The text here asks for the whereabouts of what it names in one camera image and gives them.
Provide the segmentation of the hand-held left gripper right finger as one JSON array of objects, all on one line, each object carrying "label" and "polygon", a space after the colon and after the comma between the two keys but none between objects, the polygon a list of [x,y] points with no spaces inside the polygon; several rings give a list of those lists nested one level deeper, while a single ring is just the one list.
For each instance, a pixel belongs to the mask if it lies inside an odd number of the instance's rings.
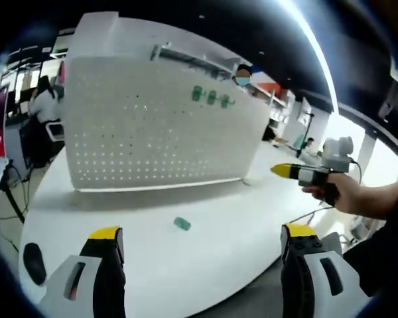
[{"label": "hand-held left gripper right finger", "polygon": [[369,303],[358,273],[313,228],[281,227],[283,317],[357,317]]}]

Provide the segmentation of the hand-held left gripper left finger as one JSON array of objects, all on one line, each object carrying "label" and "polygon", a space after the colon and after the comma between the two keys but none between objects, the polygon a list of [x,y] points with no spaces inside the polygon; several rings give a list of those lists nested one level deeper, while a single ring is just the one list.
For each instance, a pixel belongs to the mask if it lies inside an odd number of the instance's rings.
[{"label": "hand-held left gripper left finger", "polygon": [[96,230],[50,275],[40,310],[45,317],[124,317],[123,265],[123,229]]}]

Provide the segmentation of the person's right hand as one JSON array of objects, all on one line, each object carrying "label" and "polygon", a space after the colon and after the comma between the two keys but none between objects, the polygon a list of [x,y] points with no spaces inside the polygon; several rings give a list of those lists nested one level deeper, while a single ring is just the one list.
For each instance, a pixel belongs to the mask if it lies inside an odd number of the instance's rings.
[{"label": "person's right hand", "polygon": [[[330,203],[326,193],[329,185],[333,185],[338,190],[338,195]],[[313,198],[324,201],[343,213],[359,215],[360,207],[360,185],[353,178],[339,173],[331,173],[327,177],[326,185],[323,187],[312,185],[303,187],[304,193],[309,193]]]}]

